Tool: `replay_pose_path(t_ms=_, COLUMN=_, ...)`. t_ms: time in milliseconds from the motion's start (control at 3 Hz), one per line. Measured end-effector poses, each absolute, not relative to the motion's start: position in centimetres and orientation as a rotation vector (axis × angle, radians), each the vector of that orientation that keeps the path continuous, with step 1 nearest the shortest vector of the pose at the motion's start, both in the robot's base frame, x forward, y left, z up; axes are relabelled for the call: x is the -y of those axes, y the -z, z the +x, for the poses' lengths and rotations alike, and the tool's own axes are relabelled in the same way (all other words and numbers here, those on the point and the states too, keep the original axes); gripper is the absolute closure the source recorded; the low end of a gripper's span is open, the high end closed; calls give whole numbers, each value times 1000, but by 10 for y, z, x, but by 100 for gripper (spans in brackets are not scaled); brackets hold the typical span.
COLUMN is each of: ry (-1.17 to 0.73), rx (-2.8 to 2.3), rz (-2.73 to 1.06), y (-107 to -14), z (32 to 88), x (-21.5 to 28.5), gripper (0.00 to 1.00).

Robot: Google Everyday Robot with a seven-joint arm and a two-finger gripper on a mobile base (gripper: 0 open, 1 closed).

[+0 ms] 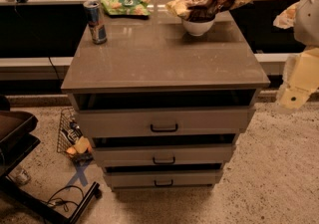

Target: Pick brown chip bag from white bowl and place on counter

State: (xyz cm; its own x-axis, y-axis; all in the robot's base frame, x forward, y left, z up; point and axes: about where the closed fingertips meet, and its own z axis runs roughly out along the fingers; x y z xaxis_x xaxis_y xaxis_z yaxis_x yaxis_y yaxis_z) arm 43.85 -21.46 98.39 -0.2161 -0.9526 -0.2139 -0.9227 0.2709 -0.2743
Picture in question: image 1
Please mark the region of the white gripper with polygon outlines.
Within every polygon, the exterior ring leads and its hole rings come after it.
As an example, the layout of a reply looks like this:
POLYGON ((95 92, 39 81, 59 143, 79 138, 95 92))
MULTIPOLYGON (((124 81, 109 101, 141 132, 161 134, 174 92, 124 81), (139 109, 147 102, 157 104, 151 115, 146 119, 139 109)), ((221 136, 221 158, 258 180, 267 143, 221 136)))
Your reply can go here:
MULTIPOLYGON (((319 46, 319 0, 300 0, 276 16, 273 25, 294 26, 294 38, 305 46, 319 46)), ((283 83, 276 102, 288 110, 301 108, 319 88, 319 48, 307 48, 290 56, 284 66, 283 83)))

